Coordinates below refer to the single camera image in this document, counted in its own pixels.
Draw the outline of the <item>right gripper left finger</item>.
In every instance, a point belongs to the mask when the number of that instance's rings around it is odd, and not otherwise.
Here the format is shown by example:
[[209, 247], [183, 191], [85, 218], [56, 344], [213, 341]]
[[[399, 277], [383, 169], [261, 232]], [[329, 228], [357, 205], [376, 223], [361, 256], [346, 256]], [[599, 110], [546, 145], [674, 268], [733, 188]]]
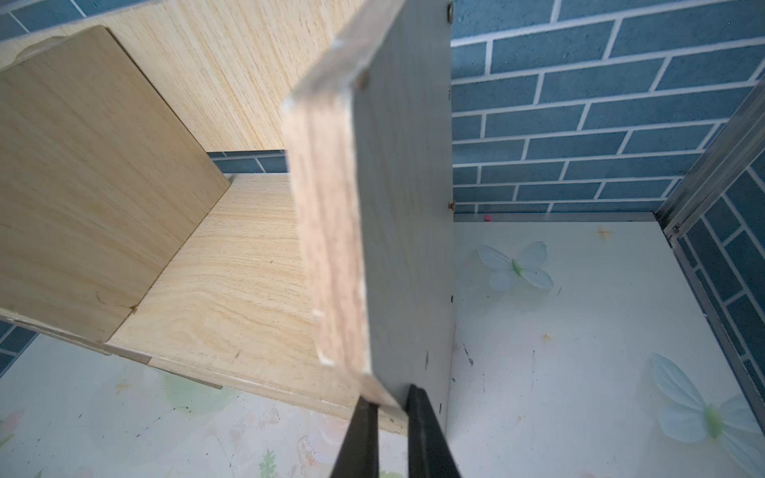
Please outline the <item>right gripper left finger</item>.
[[331, 478], [379, 478], [379, 407], [359, 397]]

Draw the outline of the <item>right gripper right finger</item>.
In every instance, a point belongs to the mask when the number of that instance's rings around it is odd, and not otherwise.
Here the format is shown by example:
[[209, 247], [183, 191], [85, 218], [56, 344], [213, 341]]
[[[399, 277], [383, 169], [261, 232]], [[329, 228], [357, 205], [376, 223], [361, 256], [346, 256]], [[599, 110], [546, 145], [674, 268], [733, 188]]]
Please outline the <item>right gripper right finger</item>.
[[428, 394], [412, 384], [406, 400], [408, 414], [408, 477], [460, 478]]

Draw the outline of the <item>light wooden bookshelf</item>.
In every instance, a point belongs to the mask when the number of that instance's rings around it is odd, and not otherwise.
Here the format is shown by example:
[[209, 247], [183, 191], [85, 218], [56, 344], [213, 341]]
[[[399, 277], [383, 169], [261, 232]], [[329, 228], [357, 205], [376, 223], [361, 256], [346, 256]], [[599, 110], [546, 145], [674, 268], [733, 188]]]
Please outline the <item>light wooden bookshelf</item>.
[[1, 315], [401, 431], [446, 423], [448, 1], [154, 1], [1, 30]]

